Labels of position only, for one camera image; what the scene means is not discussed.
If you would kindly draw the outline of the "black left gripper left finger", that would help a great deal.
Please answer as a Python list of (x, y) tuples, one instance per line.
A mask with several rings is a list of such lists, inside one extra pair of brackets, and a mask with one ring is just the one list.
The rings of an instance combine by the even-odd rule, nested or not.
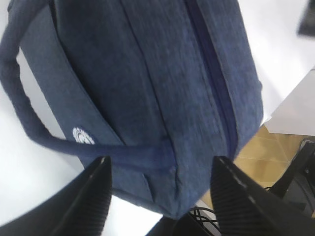
[(1, 226), (0, 234), (100, 236), (111, 197), (111, 159), (99, 157), (53, 197)]

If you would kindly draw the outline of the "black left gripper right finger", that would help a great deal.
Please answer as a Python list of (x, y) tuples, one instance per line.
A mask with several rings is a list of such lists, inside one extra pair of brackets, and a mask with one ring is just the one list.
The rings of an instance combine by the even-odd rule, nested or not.
[(265, 190), (230, 159), (213, 159), (210, 193), (223, 236), (313, 236), (315, 221)]

